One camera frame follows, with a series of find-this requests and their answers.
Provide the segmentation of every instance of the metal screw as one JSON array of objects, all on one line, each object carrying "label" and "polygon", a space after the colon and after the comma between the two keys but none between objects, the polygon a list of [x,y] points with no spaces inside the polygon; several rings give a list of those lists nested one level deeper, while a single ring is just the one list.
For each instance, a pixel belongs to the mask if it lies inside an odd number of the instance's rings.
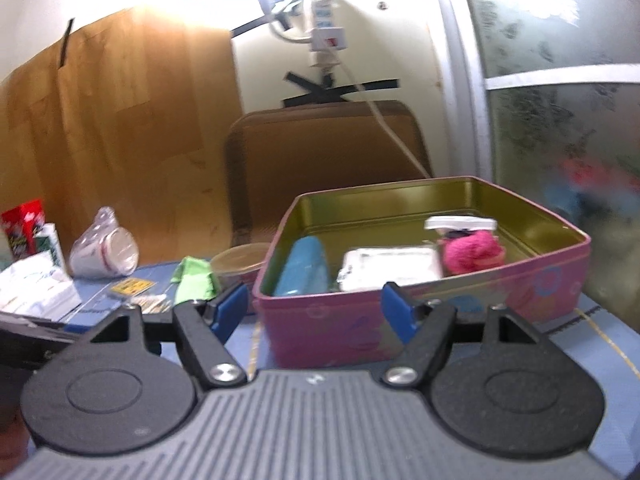
[{"label": "metal screw", "polygon": [[418,372],[408,366],[395,366],[385,372],[385,383],[405,386],[418,378]]},{"label": "metal screw", "polygon": [[211,370],[211,377],[215,381],[220,381],[221,383],[230,383],[231,381],[235,381],[242,374],[242,370],[236,365],[230,363],[222,363],[219,365],[215,365]]}]

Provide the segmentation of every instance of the plastic bag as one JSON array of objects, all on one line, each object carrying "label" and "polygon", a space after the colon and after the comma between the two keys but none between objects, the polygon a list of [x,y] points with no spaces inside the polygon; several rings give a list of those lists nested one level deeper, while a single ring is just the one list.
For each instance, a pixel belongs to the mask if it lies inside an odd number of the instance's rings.
[{"label": "plastic bag", "polygon": [[139,254],[133,235],[120,227],[115,211],[101,207],[71,248],[69,264],[77,278],[116,278],[136,270]]}]

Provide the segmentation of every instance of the red box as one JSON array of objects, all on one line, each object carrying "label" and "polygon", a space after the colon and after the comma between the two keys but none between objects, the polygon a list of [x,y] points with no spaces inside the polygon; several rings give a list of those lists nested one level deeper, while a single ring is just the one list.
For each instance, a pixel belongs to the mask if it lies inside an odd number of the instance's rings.
[{"label": "red box", "polygon": [[2,228],[16,259],[37,252],[33,235],[44,225],[42,202],[32,200],[2,213]]}]

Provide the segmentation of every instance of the white spray nozzle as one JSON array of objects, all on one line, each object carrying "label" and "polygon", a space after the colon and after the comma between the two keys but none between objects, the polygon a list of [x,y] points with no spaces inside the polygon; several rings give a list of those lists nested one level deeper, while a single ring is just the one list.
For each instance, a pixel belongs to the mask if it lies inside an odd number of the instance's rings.
[{"label": "white spray nozzle", "polygon": [[477,216],[432,216],[424,223],[425,229],[444,229],[449,231],[495,231],[498,222],[493,218]]}]

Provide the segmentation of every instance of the pink sponge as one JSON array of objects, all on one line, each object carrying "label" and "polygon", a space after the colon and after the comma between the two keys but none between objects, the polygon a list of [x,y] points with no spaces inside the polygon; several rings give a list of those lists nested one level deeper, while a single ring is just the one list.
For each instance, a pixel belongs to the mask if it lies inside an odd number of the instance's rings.
[{"label": "pink sponge", "polygon": [[444,240],[444,264],[453,274],[466,274],[476,270],[492,269],[504,263],[504,247],[491,231]]}]

